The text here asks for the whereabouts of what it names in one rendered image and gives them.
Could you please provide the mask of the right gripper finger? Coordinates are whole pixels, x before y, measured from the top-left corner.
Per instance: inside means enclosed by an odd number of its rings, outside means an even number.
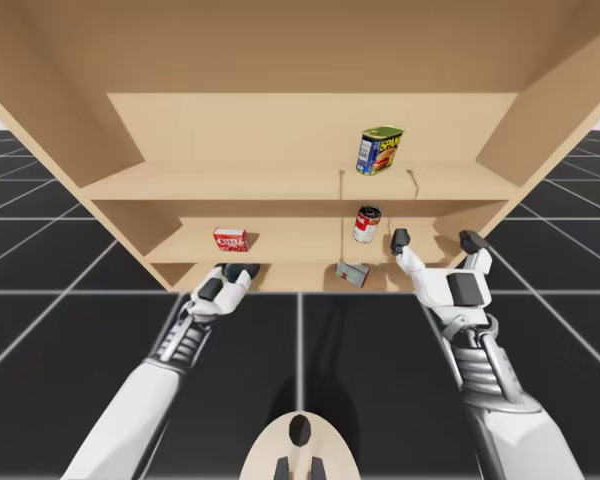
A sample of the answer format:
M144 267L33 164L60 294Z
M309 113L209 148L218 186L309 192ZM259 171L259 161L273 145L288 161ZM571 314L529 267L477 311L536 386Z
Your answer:
M390 249L399 267L407 274L425 269L425 264L410 247L411 237L405 228L394 230Z
M461 249L467 254L464 269L488 275L493 262L488 242L472 230L462 230L459 238Z

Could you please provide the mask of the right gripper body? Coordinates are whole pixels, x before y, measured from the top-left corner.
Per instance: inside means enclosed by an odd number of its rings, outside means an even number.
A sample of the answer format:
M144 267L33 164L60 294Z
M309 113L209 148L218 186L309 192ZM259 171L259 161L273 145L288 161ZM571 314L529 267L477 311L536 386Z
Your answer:
M427 307L486 307L491 293L485 275L470 269L424 268L412 274L416 296Z

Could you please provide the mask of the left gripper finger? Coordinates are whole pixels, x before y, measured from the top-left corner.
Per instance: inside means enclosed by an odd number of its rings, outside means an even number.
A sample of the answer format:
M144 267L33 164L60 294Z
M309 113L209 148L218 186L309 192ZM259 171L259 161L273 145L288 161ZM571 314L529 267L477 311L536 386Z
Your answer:
M222 274L227 280L238 280L242 273L246 273L253 280L259 273L260 264L230 263L224 264Z

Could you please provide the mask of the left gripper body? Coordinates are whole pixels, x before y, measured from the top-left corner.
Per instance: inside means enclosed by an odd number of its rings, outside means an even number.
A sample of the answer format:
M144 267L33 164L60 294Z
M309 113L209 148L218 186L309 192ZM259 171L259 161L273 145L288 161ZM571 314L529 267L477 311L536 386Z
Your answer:
M191 292L188 314L194 318L211 318L232 313L251 286L242 273L238 280L227 280L222 274L224 264L216 264L203 281Z

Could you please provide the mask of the red and white can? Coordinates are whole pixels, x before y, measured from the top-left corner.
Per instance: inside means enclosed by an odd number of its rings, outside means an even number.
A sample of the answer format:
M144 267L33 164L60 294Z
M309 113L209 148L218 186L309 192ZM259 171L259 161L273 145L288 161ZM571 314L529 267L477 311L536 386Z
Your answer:
M379 208L374 206L362 206L358 212L353 228L353 238L359 243L371 243L382 213Z

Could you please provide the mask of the green and blue rectangular can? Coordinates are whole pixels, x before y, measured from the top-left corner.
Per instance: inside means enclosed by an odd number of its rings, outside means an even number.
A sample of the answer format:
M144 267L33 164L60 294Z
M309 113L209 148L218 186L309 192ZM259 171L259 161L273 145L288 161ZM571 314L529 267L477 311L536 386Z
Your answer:
M384 125L362 132L356 171L372 176L388 169L394 160L404 129Z

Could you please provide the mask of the red and white carton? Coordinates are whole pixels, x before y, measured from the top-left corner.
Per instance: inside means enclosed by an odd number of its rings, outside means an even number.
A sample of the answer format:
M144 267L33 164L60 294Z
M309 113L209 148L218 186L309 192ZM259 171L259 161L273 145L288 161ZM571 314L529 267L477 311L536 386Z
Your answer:
M363 264L348 264L338 262L336 264L336 275L358 288L362 288L369 275L370 268Z

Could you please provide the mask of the pale wooden shelf unit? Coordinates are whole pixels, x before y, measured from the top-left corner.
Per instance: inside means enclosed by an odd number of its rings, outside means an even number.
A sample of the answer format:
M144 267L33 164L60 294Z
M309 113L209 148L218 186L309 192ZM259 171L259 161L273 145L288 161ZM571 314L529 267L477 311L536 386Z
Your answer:
M169 290L238 261L402 290L395 229L458 264L600 120L600 0L0 0L0 120ZM392 165L358 173L384 125Z

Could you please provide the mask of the tan robot part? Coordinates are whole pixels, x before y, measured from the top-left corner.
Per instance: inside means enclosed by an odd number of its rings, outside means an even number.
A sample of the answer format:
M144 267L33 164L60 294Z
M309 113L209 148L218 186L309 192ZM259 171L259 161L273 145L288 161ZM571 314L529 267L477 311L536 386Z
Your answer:
M287 413L257 437L239 480L361 480L340 433L322 417Z

